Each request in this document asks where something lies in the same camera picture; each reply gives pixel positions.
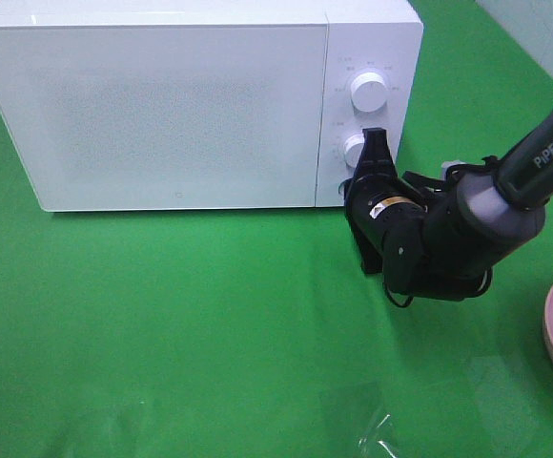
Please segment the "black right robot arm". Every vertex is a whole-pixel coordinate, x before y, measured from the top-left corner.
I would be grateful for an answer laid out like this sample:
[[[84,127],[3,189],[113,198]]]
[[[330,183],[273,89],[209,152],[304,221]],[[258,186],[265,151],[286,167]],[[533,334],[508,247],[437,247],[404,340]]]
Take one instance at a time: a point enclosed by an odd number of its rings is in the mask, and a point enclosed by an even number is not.
[[[448,165],[441,179],[398,175],[385,130],[368,128],[344,213],[362,272],[408,306],[484,294],[493,266],[540,234],[552,196],[553,110],[505,156]]]

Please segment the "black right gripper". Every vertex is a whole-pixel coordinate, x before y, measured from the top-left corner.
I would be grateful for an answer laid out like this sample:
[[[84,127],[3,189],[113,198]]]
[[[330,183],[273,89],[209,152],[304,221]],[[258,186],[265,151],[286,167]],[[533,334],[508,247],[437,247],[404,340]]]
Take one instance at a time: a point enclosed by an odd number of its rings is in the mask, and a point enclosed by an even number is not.
[[[382,271],[385,237],[397,225],[425,215],[418,194],[398,178],[381,127],[362,130],[363,147],[353,177],[345,182],[344,212],[366,275]]]

